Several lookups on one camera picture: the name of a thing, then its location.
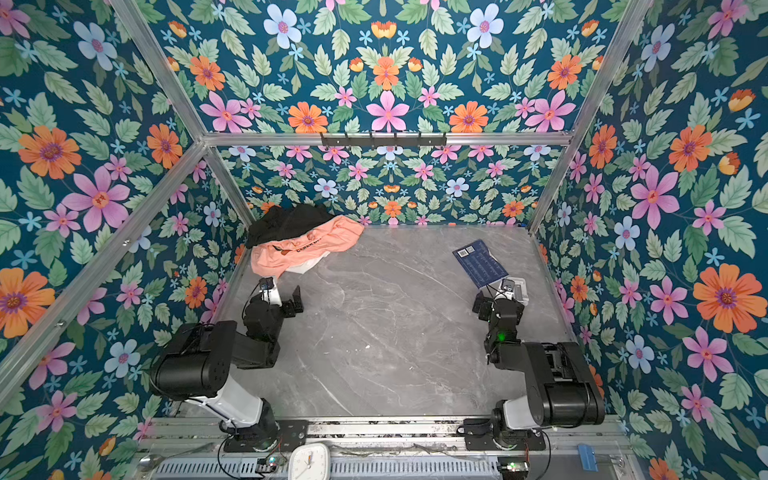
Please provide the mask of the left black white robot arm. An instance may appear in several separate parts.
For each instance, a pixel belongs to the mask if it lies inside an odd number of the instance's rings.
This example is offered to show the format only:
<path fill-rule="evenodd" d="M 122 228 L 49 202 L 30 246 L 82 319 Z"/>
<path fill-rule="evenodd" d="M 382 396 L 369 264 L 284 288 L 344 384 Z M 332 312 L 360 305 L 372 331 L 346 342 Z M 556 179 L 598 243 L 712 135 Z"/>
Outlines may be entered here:
<path fill-rule="evenodd" d="M 150 387 L 173 401 L 195 405 L 219 419 L 227 453 L 292 452 L 305 444 L 309 422 L 275 418 L 271 404 L 248 392 L 232 369 L 266 370 L 278 360 L 286 319 L 304 311 L 301 289 L 287 300 L 262 287 L 242 311 L 246 331 L 234 320 L 180 328 L 156 357 Z"/>

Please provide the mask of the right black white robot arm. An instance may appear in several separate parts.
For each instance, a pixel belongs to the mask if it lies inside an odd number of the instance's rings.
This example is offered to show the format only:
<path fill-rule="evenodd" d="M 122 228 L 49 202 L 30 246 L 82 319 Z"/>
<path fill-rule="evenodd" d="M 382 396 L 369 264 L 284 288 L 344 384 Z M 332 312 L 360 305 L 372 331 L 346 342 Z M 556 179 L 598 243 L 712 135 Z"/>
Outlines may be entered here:
<path fill-rule="evenodd" d="M 547 429 L 600 425 L 604 395 L 574 342 L 532 342 L 518 337 L 525 305 L 512 295 L 478 292 L 472 312 L 488 327 L 488 365 L 515 372 L 524 394 L 497 402 L 486 418 L 463 421 L 457 433 L 469 451 L 515 451 L 544 443 Z"/>

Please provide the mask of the white cloth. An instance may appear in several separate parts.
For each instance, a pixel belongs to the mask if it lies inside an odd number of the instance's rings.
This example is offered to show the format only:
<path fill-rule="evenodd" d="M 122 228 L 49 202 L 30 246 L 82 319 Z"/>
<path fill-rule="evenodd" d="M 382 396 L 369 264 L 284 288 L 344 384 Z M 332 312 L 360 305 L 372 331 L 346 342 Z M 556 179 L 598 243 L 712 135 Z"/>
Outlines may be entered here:
<path fill-rule="evenodd" d="M 329 252 L 323 253 L 319 257 L 315 257 L 312 259 L 309 259 L 301 264 L 291 266 L 288 269 L 285 270 L 286 273 L 295 273 L 299 275 L 303 275 L 307 273 L 309 270 L 313 269 L 318 263 L 320 263 L 323 259 L 325 259 L 329 255 Z"/>

